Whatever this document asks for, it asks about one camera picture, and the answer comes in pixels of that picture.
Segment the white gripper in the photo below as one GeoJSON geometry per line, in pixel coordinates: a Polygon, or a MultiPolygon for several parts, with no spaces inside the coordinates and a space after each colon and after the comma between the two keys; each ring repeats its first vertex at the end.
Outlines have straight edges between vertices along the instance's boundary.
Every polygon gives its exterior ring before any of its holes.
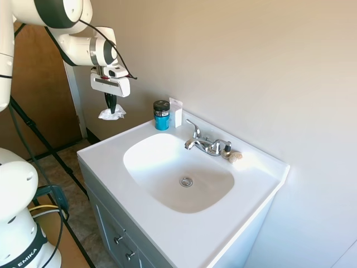
{"type": "Polygon", "coordinates": [[[128,71],[122,66],[97,66],[91,70],[91,87],[104,93],[111,114],[115,113],[117,96],[124,98],[131,93],[128,75],[128,71]]]}

